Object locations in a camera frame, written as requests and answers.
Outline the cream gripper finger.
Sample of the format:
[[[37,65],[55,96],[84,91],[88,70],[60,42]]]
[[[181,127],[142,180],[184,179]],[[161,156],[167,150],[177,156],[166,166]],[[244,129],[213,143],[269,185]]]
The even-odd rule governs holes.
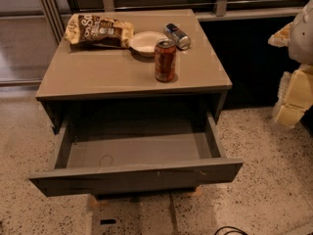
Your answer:
[[[301,65],[293,73],[285,71],[273,109],[275,123],[294,127],[313,106],[313,67]]]
[[[275,47],[288,47],[290,39],[291,23],[286,24],[268,39],[268,43]]]

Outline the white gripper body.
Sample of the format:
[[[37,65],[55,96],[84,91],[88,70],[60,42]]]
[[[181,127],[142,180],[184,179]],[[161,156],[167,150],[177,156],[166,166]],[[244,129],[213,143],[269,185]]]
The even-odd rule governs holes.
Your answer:
[[[289,56],[306,65],[313,65],[313,0],[310,0],[291,24]]]

